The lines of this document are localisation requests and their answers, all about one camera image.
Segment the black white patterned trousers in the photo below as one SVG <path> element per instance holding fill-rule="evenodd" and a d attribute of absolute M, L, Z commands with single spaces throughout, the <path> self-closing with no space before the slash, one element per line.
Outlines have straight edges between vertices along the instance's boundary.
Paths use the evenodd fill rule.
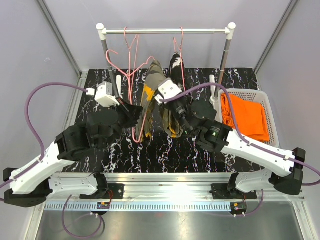
<path fill-rule="evenodd" d="M 170 60 L 168 76 L 182 91 L 187 91 L 190 88 L 187 82 L 185 65 L 177 52 L 173 54 Z"/>

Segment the pink wire hanger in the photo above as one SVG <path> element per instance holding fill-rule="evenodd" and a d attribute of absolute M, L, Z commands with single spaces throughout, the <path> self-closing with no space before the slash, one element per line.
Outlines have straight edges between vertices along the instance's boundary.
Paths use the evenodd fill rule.
<path fill-rule="evenodd" d="M 183 61 L 183 40 L 184 40 L 184 30 L 183 27 L 180 27 L 181 30 L 181 42 L 180 45 L 177 44 L 177 39 L 175 37 L 173 37 L 173 47 L 174 47 L 174 51 L 177 52 L 177 49 L 179 50 L 179 56 L 180 56 L 180 67 L 181 67 L 181 75 L 182 75 L 182 86 L 183 86 L 183 90 L 186 90 L 186 86 L 185 86 L 185 70 L 184 70 L 184 61 Z"/>
<path fill-rule="evenodd" d="M 132 103 L 132 93 L 133 93 L 133 77 L 135 75 L 135 73 L 144 65 L 148 64 L 149 63 L 149 60 L 155 60 L 155 58 L 153 56 L 150 56 L 146 62 L 144 62 L 143 64 L 141 64 L 137 69 L 135 69 L 132 73 L 125 73 L 123 72 L 119 67 L 117 67 L 115 64 L 112 63 L 110 57 L 109 57 L 109 52 L 112 52 L 112 53 L 115 53 L 118 55 L 118 52 L 110 49 L 110 50 L 107 50 L 106 53 L 105 53 L 105 57 L 106 57 L 106 60 L 107 62 L 114 68 L 116 68 L 121 74 L 123 74 L 127 80 L 128 80 L 128 99 L 129 99 L 129 102 Z M 141 142 L 141 139 L 142 139 L 142 136 L 143 136 L 143 129 L 144 129 L 144 125 L 145 125 L 145 121 L 146 121 L 146 116 L 147 116 L 147 113 L 145 113 L 143 115 L 143 121 L 142 121 L 142 125 L 141 125 L 141 129 L 140 129 L 140 133 L 139 133 L 139 138 L 136 139 L 135 137 L 135 134 L 136 134 L 136 130 L 134 128 L 132 128 L 132 140 L 135 142 L 135 143 L 140 143 Z"/>
<path fill-rule="evenodd" d="M 135 48 L 135 57 L 134 57 L 134 64 L 133 64 L 133 70 L 136 69 L 136 61 L 137 61 L 137 52 L 138 52 L 138 46 L 139 46 L 139 39 L 140 36 L 138 34 L 135 35 L 135 37 L 133 38 L 131 44 L 128 43 L 127 37 L 127 27 L 124 28 L 124 40 L 127 46 L 127 50 L 128 50 L 128 77 L 127 77 L 127 82 L 128 82 L 128 100 L 130 102 L 130 104 L 132 104 L 132 92 L 133 92 L 133 80 L 132 80 L 132 76 L 134 76 L 135 74 L 131 75 L 131 49 L 134 46 L 134 44 L 136 44 L 136 48 Z"/>

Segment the camouflage olive yellow trousers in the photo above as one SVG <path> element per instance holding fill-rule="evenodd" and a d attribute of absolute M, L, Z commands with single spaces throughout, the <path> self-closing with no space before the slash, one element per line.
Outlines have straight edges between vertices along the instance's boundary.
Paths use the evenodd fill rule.
<path fill-rule="evenodd" d="M 141 95 L 140 106 L 142 113 L 135 127 L 135 133 L 138 137 L 138 142 L 141 143 L 144 139 L 149 139 L 152 136 L 153 130 L 153 112 L 156 105 L 159 105 L 162 127 L 171 138 L 179 138 L 183 135 L 183 129 L 178 121 L 174 118 L 173 112 L 164 108 L 164 104 L 158 102 L 161 97 L 157 93 L 158 87 L 166 80 L 162 66 L 158 60 L 153 60 L 150 64 L 143 91 Z"/>

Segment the orange trousers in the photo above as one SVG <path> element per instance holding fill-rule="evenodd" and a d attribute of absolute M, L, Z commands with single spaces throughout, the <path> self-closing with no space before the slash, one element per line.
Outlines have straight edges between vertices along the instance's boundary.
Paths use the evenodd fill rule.
<path fill-rule="evenodd" d="M 234 110 L 237 126 L 240 132 L 256 141 L 268 142 L 270 135 L 265 109 L 260 103 L 242 100 L 230 94 L 232 105 L 229 104 L 225 93 L 220 95 L 222 122 L 235 129 L 231 110 Z"/>

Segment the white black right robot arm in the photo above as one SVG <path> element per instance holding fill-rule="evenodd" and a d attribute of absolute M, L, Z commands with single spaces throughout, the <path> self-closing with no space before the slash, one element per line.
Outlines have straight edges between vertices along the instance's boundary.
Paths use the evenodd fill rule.
<path fill-rule="evenodd" d="M 227 186 L 221 190 L 229 198 L 242 198 L 251 191 L 274 188 L 280 193 L 297 196 L 301 192 L 303 168 L 290 161 L 299 148 L 293 151 L 279 149 L 249 137 L 241 136 L 231 127 L 216 121 L 217 111 L 203 100 L 181 97 L 161 103 L 188 137 L 208 152 L 234 155 L 262 166 L 255 172 L 233 173 Z"/>

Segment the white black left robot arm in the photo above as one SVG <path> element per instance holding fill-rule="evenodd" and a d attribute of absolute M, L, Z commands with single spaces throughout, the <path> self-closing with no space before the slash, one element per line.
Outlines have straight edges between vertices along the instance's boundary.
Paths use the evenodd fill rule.
<path fill-rule="evenodd" d="M 2 202 L 30 208 L 52 197 L 105 198 L 109 185 L 101 172 L 86 177 L 59 177 L 55 174 L 112 145 L 124 129 L 137 125 L 142 112 L 143 107 L 123 101 L 117 106 L 89 113 L 86 120 L 60 133 L 44 153 L 29 164 L 3 171 L 3 180 L 9 184 L 9 189 L 4 192 Z"/>

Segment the white plastic laundry basket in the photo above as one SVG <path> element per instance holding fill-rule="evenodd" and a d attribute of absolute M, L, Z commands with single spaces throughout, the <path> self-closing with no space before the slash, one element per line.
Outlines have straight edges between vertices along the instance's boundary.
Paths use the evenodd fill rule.
<path fill-rule="evenodd" d="M 242 100 L 259 103 L 263 106 L 265 116 L 266 116 L 266 121 L 267 121 L 269 138 L 270 138 L 269 141 L 264 141 L 263 143 L 275 148 L 279 147 L 280 144 L 279 144 L 277 129 L 276 129 L 271 105 L 270 105 L 267 94 L 263 91 L 252 90 L 252 89 L 230 88 L 227 91 L 229 95 L 232 94 L 239 97 Z"/>

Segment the white metal clothes rack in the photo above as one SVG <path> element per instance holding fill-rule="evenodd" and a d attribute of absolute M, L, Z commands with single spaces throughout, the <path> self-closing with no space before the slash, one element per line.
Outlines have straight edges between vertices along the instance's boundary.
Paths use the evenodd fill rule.
<path fill-rule="evenodd" d="M 226 62 L 228 58 L 228 52 L 230 49 L 230 44 L 234 36 L 234 32 L 236 29 L 236 24 L 231 22 L 225 29 L 183 29 L 183 35 L 185 34 L 224 34 L 226 35 L 225 46 L 222 54 L 220 69 L 219 69 L 219 77 L 218 83 L 222 82 L 223 74 L 225 72 Z M 110 50 L 107 44 L 107 35 L 124 35 L 124 29 L 107 29 L 102 23 L 98 23 L 96 25 L 96 30 L 98 31 L 99 39 L 101 40 L 102 48 L 105 52 Z M 181 34 L 181 29 L 127 29 L 126 37 L 129 44 L 132 43 L 135 35 L 147 35 L 147 34 Z M 121 92 L 118 89 L 116 75 L 113 72 L 115 67 L 111 66 L 110 63 L 107 62 L 107 69 L 109 71 L 110 80 L 112 83 L 113 93 L 116 98 L 121 96 Z"/>

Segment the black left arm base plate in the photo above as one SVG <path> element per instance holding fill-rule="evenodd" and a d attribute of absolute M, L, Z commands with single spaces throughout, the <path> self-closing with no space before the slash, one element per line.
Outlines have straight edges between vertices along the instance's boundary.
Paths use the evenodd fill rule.
<path fill-rule="evenodd" d="M 82 200 L 122 200 L 124 198 L 125 185 L 122 183 L 109 183 L 108 192 L 103 193 L 102 196 L 97 196 L 96 194 L 85 195 L 81 194 L 79 196 Z"/>

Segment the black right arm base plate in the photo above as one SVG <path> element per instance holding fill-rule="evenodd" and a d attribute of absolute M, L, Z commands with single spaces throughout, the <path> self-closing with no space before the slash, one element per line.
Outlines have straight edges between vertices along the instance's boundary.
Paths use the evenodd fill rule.
<path fill-rule="evenodd" d="M 213 183 L 210 186 L 210 193 L 214 200 L 256 200 L 258 198 L 256 191 L 243 193 L 237 189 L 229 189 L 227 183 Z"/>

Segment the aluminium extrusion rail frame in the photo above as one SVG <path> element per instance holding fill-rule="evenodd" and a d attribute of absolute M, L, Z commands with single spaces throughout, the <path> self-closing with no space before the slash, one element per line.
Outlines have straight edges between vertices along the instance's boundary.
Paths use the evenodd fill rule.
<path fill-rule="evenodd" d="M 165 202 L 187 205 L 228 202 L 230 212 L 97 211 L 96 240 L 316 240 L 303 193 L 287 195 L 273 187 L 256 190 L 257 199 L 213 199 L 211 184 L 228 184 L 236 172 L 108 173 L 109 184 L 124 184 L 123 199 L 103 202 Z M 56 177 L 88 177 L 87 172 L 58 172 Z M 99 202 L 78 195 L 50 197 L 36 207 L 28 240 L 72 240 L 93 224 L 89 211 L 45 210 L 48 202 Z"/>

